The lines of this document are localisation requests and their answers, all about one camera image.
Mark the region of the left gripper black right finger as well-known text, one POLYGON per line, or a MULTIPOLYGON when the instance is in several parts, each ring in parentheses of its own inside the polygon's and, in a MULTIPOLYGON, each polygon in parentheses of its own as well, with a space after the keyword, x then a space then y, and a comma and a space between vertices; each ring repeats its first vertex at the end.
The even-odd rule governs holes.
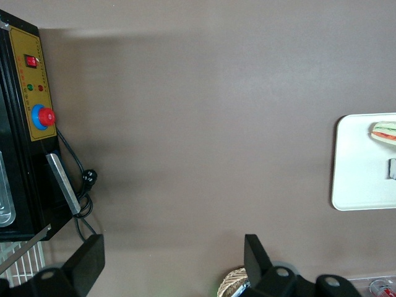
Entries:
POLYGON ((312 283, 284 262, 272 262, 257 235, 244 238, 244 268, 250 287, 244 296, 312 296, 312 283))

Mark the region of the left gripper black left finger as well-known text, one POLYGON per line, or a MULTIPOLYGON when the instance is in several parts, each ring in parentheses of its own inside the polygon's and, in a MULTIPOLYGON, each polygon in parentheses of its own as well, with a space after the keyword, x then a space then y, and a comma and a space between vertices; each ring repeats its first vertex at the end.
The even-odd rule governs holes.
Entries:
POLYGON ((105 267, 103 235, 91 235, 60 267, 33 278, 33 296, 87 296, 105 267))

